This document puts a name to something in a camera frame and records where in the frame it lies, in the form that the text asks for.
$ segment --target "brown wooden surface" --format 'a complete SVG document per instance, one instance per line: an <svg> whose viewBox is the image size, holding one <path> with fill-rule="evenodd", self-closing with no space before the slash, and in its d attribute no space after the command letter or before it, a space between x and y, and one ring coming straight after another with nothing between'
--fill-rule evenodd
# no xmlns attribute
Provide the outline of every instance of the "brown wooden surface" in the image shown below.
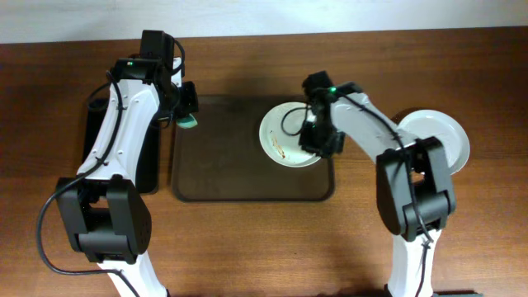
<svg viewBox="0 0 528 297"><path fill-rule="evenodd" d="M528 28L184 39L186 79L200 94L300 94L326 69L354 80L386 115L444 111L471 157L454 175L458 207L435 255L435 290L528 293ZM84 98L138 40L0 45L0 295L116 296L106 276L59 276L35 249L35 219L58 177L81 162ZM145 196L149 254L174 295L316 295L381 288L391 237L375 206L371 161L351 142L337 190L320 204L184 204L170 180ZM71 251L56 207L44 226L52 261L93 268Z"/></svg>

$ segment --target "black tray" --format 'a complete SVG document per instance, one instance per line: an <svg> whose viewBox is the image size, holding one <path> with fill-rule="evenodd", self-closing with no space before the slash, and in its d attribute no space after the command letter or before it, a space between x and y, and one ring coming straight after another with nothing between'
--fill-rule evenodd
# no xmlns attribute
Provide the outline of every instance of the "black tray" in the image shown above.
<svg viewBox="0 0 528 297"><path fill-rule="evenodd" d="M290 168L260 145L264 115L302 97L201 97L198 126L177 129L172 191L183 201L321 201L334 190L331 159Z"/></svg>

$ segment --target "round plate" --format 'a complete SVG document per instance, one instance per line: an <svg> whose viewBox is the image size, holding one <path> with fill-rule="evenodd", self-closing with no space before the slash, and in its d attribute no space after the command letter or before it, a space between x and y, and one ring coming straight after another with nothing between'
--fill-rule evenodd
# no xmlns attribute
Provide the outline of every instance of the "round plate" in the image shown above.
<svg viewBox="0 0 528 297"><path fill-rule="evenodd" d="M458 172L469 159L469 139L462 126L439 111L415 111L398 125L421 139L435 136L442 142L451 174Z"/></svg>
<svg viewBox="0 0 528 297"><path fill-rule="evenodd" d="M289 136L281 129L282 117L286 112L305 107L304 103L287 102L273 107L264 116L259 129L259 139L264 152L275 162L288 167L305 167L316 163L320 157L306 153L299 146L299 135ZM315 116L309 112L308 120ZM289 133L299 131L304 121L304 110L293 111L286 117L284 128Z"/></svg>

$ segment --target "white wall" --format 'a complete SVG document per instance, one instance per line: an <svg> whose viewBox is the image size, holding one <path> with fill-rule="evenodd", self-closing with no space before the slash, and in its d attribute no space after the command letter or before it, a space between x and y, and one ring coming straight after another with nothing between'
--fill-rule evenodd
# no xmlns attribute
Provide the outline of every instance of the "white wall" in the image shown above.
<svg viewBox="0 0 528 297"><path fill-rule="evenodd" d="M528 0L2 0L0 43L528 25Z"/></svg>

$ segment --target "white plate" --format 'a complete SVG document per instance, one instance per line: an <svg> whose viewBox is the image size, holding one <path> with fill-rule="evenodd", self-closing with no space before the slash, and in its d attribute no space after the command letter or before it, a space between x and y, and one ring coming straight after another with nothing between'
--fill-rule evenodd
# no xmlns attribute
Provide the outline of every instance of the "white plate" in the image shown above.
<svg viewBox="0 0 528 297"><path fill-rule="evenodd" d="M273 107L262 119L259 129L259 139L264 152L275 162L288 167L305 167L316 163L320 157L306 153L299 146L299 135L289 136L281 129L281 121L286 112L305 107L304 103L287 102ZM315 116L309 112L308 120ZM304 120L304 110L293 111L284 122L284 128L289 133L299 131Z"/></svg>
<svg viewBox="0 0 528 297"><path fill-rule="evenodd" d="M462 126L439 111L422 110L407 115L399 128L421 139L435 136L442 142L451 174L458 172L469 159L469 139Z"/></svg>

